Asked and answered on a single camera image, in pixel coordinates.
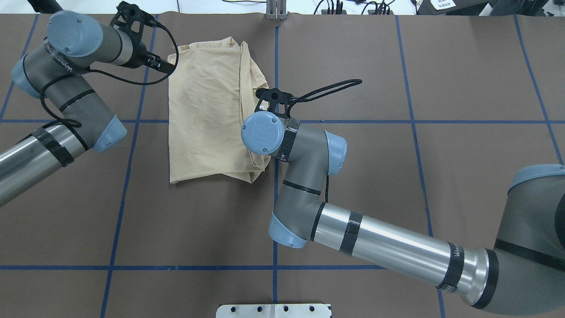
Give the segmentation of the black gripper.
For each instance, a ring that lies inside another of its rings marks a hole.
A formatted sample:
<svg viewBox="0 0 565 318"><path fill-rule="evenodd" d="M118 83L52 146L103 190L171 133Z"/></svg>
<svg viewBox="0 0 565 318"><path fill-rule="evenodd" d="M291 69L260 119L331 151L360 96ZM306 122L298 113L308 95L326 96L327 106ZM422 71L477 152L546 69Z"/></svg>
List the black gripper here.
<svg viewBox="0 0 565 318"><path fill-rule="evenodd" d="M161 57L152 52L148 52L145 44L137 44L132 47L132 55L130 58L130 68L138 68L148 66L163 74L172 74L176 70L176 65L161 61Z"/></svg>

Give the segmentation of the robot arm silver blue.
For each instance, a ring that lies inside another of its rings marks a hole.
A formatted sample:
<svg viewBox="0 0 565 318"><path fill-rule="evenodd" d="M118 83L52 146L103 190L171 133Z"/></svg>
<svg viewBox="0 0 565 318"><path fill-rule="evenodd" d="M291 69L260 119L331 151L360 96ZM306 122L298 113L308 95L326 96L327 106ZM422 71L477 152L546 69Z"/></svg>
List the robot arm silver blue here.
<svg viewBox="0 0 565 318"><path fill-rule="evenodd" d="M379 301L430 295L446 318L564 316L564 167L542 124L259 111L241 135L286 161L271 238L378 265Z"/></svg>
<svg viewBox="0 0 565 318"><path fill-rule="evenodd" d="M147 66L168 78L176 70L149 52L143 28L166 30L135 4L121 2L109 25L60 10L48 21L42 46L24 55L11 72L14 84L40 100L52 121L36 128L1 155L1 205L18 197L89 149L103 153L127 134L117 115L85 80L102 74L95 62Z"/></svg>

